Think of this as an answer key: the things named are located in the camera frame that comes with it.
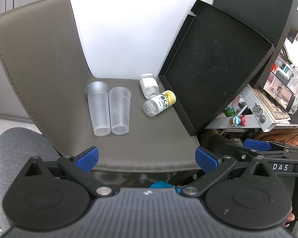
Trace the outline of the person's hand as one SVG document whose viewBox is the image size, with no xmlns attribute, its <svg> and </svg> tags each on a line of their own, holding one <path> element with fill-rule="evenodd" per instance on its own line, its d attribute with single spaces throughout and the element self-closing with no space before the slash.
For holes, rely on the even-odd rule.
<svg viewBox="0 0 298 238">
<path fill-rule="evenodd" d="M 284 227 L 287 228 L 289 226 L 289 224 L 294 221 L 295 216 L 293 213 L 290 213 L 287 217 L 286 223 L 284 224 Z"/>
</svg>

